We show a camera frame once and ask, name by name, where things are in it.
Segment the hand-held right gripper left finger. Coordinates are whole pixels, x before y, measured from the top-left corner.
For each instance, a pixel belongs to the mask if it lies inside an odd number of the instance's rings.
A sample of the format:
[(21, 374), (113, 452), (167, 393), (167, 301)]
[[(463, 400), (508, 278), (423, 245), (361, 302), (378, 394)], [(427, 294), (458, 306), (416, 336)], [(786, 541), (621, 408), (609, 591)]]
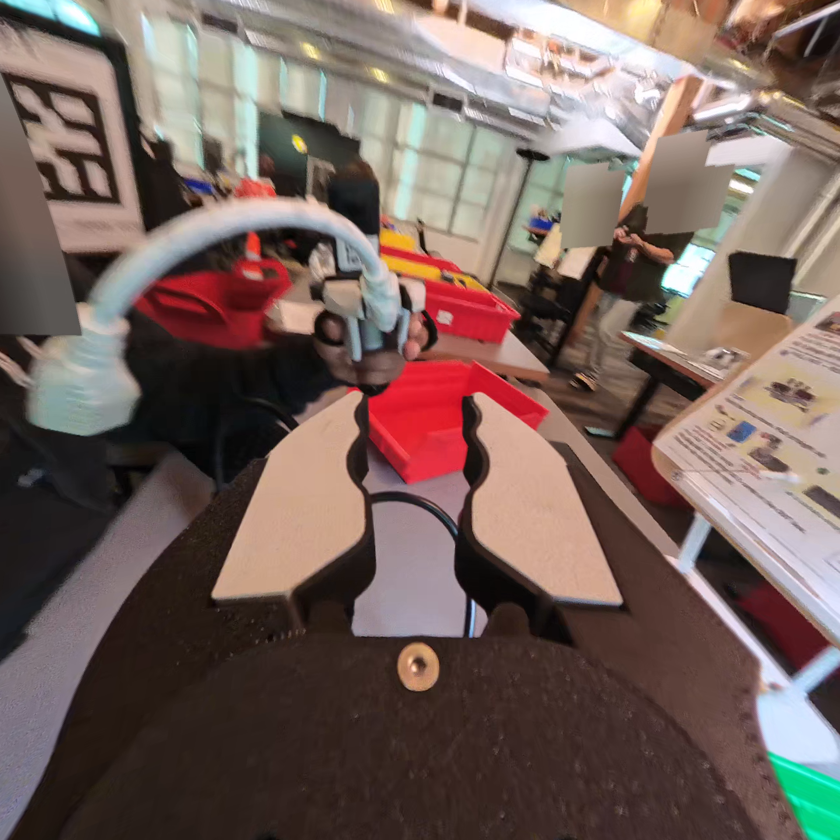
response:
[(365, 395), (348, 392), (270, 452), (213, 587), (215, 603), (353, 607), (370, 586), (368, 408)]

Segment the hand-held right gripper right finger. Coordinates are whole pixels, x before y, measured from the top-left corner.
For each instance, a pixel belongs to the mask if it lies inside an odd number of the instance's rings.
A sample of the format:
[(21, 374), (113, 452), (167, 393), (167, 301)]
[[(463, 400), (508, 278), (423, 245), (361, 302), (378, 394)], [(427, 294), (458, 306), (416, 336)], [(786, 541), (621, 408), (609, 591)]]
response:
[(482, 607), (620, 607), (623, 596), (565, 458), (485, 393), (464, 398), (456, 578)]

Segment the red plastic bin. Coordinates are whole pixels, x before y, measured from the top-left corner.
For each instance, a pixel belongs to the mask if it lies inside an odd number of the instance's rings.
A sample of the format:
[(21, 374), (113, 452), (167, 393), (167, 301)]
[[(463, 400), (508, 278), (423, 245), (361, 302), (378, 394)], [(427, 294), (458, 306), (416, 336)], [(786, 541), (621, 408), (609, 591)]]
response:
[(406, 365), (369, 397), (369, 437), (407, 484), (461, 473), (501, 490), (559, 485), (564, 460), (538, 432), (548, 410), (477, 362)]

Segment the green plastic bin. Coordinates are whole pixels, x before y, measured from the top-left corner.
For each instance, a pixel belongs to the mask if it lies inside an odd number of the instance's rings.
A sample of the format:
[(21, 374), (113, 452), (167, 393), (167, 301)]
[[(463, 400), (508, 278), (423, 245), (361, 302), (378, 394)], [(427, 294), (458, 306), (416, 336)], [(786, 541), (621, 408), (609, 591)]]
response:
[(808, 839), (839, 838), (839, 781), (769, 753), (780, 787)]

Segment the red divided tote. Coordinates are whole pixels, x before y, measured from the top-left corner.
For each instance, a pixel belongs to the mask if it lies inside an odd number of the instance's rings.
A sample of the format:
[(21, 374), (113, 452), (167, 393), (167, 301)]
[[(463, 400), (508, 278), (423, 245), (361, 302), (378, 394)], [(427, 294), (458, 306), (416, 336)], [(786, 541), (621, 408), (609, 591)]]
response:
[(441, 333), (485, 343), (501, 343), (519, 320), (519, 312), (488, 291), (456, 263), (431, 256), (411, 236), (380, 230), (385, 264), (398, 276), (420, 280), (426, 288), (425, 310)]

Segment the red floor bag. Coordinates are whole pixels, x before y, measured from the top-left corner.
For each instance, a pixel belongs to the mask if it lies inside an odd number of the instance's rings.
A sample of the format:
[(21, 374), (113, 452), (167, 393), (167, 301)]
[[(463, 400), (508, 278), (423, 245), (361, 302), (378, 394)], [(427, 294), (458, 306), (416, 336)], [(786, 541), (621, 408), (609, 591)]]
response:
[(653, 442), (663, 428), (662, 425), (630, 427), (613, 451), (612, 460), (644, 500), (662, 508), (689, 511), (690, 504), (654, 466)]

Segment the red office chair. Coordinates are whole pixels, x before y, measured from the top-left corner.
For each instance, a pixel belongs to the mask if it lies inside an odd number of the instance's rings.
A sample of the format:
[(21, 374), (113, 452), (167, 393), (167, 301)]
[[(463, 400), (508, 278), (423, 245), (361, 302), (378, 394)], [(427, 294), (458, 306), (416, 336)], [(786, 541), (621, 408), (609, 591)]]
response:
[(291, 289), (279, 261), (244, 258), (230, 269), (160, 279), (133, 307), (177, 339), (247, 350), (263, 342), (270, 310)]

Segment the hanging paper sheets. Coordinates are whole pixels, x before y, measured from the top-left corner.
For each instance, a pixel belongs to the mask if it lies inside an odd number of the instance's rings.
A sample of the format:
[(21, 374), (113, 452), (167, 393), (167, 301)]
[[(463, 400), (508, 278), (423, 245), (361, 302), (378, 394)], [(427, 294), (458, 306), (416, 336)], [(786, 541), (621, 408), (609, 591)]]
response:
[(553, 223), (544, 236), (533, 260), (559, 277), (582, 280), (596, 252), (596, 247), (564, 248), (560, 224)]

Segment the wooden side table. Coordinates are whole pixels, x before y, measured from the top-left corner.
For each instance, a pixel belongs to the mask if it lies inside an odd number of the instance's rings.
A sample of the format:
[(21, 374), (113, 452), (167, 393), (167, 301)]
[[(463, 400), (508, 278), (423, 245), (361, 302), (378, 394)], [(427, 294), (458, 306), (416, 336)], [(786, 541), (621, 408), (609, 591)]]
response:
[(724, 371), (708, 371), (689, 356), (668, 350), (665, 342), (659, 339), (627, 331), (621, 333), (621, 339), (631, 350), (628, 362), (644, 373), (645, 379), (613, 434), (615, 441), (620, 441), (643, 417), (660, 387), (694, 402), (724, 378)]

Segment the white instruction sheet stand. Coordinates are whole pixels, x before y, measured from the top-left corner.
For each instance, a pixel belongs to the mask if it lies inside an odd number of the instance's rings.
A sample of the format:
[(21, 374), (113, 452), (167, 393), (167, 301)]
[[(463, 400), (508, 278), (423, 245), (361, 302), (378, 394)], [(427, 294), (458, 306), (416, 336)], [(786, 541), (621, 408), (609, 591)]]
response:
[(792, 676), (706, 588), (758, 658), (759, 725), (769, 751), (838, 773), (838, 730), (810, 695), (839, 662), (838, 298), (671, 422), (656, 437), (658, 473), (693, 507), (671, 562), (698, 584), (711, 532), (723, 537), (826, 640)]

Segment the red floor crate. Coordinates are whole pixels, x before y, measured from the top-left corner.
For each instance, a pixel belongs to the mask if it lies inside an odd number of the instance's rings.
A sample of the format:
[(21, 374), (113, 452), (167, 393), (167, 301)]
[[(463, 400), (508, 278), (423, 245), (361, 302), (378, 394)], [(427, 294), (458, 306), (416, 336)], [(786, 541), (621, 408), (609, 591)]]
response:
[(796, 670), (831, 647), (807, 618), (769, 583), (739, 594), (736, 603)]

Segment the beige board stand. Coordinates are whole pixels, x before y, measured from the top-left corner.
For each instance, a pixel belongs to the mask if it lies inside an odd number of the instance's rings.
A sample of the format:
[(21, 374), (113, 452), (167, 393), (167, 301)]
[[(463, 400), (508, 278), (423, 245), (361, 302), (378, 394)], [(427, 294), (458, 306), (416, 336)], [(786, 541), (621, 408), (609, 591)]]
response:
[(782, 341), (794, 327), (783, 313), (730, 301), (721, 310), (710, 338), (711, 350), (735, 350), (758, 358)]

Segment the printed marker sign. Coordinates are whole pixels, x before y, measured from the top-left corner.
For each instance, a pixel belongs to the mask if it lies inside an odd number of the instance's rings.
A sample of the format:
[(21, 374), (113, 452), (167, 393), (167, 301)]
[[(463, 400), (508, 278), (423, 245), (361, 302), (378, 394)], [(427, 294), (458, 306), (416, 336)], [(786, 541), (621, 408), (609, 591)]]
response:
[(113, 255), (137, 244), (147, 200), (123, 45), (3, 4), (1, 68), (62, 250)]

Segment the wooden support beam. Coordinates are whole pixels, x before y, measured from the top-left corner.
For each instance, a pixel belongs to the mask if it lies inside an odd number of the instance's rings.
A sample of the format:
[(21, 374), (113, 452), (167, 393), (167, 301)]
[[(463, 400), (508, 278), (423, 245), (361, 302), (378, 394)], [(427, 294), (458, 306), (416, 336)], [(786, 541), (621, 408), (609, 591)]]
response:
[[(695, 76), (684, 76), (671, 84), (664, 102), (658, 111), (654, 127), (638, 159), (637, 168), (618, 213), (619, 220), (624, 220), (630, 210), (637, 203), (643, 201), (655, 156), (657, 141), (663, 137), (678, 134), (684, 128), (688, 117), (692, 113), (692, 103), (697, 97), (701, 85), (701, 79)], [(574, 321), (565, 330), (562, 350), (568, 350), (574, 347), (580, 340), (584, 333), (586, 323), (592, 315), (601, 295), (602, 293), (595, 285), (595, 282), (590, 280), (586, 286), (585, 296), (581, 305), (575, 313)]]

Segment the black square panel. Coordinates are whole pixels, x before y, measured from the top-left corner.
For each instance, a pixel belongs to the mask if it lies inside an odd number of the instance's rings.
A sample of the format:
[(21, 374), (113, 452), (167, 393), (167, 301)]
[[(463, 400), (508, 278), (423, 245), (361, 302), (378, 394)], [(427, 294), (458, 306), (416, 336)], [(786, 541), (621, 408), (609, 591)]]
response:
[(796, 269), (795, 258), (731, 252), (728, 256), (731, 300), (766, 312), (785, 314)]

